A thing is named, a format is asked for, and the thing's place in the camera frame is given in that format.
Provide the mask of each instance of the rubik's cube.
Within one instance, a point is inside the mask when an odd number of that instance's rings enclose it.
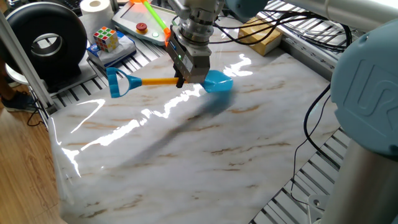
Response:
[[[112,52],[119,46],[119,39],[116,31],[107,27],[102,27],[97,31],[94,34],[94,40],[97,47],[108,53]]]

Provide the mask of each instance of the marble surface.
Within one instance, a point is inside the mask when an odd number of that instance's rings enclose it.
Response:
[[[50,117],[66,222],[248,223],[291,178],[305,112],[328,82],[280,49],[265,57],[235,43],[211,49],[211,69],[234,79],[231,92],[142,86],[112,99],[104,89]],[[167,55],[134,72],[173,75]],[[334,110],[326,104],[318,144],[339,126]],[[298,166],[314,152],[304,145]]]

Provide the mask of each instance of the metal rack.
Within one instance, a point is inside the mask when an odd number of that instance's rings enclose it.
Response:
[[[302,8],[280,0],[269,1],[265,9],[296,12],[305,11]],[[260,12],[257,17],[271,21],[273,19],[278,19],[281,15],[281,13],[274,14],[269,12]],[[343,31],[340,30],[341,26],[339,24],[320,19],[308,19],[304,21],[291,22],[287,25],[281,25],[279,26],[279,29],[284,33],[282,43],[280,45],[284,51],[291,54],[291,56],[316,71],[327,80],[331,79],[331,74],[336,67],[341,53],[336,54],[330,50],[314,46],[300,38],[292,29],[318,32],[317,35],[311,35],[311,38],[322,41],[326,44],[344,45],[346,43],[346,37],[345,35],[342,35]],[[355,41],[364,33],[354,30],[352,34],[353,41]]]
[[[324,143],[321,150],[342,165],[349,141],[350,138],[340,128]],[[294,182],[290,179],[249,224],[310,224],[308,206],[294,200],[290,193],[303,202],[308,202],[310,195],[330,195],[339,169],[319,152],[315,153],[296,173]],[[311,217],[311,221],[321,217]]]
[[[140,40],[131,35],[127,36],[135,41],[137,47],[137,53],[115,65],[115,67],[126,73],[133,73],[136,70],[148,64],[149,62],[166,54],[166,51],[159,46],[153,45],[152,43],[146,40]],[[96,72],[97,76],[71,89],[53,95],[52,100],[55,103],[55,106],[58,108],[58,110],[62,110],[62,108],[65,108],[68,105],[72,105],[108,86],[108,80],[106,78],[105,71],[101,68],[98,68],[91,61],[89,61],[88,63],[90,64],[92,69]],[[34,99],[36,100],[37,95],[35,94],[35,91],[31,86],[29,86],[29,90],[32,93]],[[42,110],[39,110],[39,113],[43,119],[43,122],[47,126],[47,120],[49,118],[49,114],[47,113],[47,111],[44,110],[43,106],[39,102],[36,103],[36,106],[42,108]]]

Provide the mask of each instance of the paper towel roll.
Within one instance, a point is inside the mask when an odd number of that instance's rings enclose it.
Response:
[[[93,44],[93,34],[102,27],[114,29],[112,17],[114,16],[109,0],[83,0],[80,3],[83,16],[80,17],[83,23],[88,40]]]

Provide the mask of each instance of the red button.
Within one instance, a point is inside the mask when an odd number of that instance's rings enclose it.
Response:
[[[140,22],[137,24],[136,28],[139,31],[145,31],[147,29],[147,24]]]

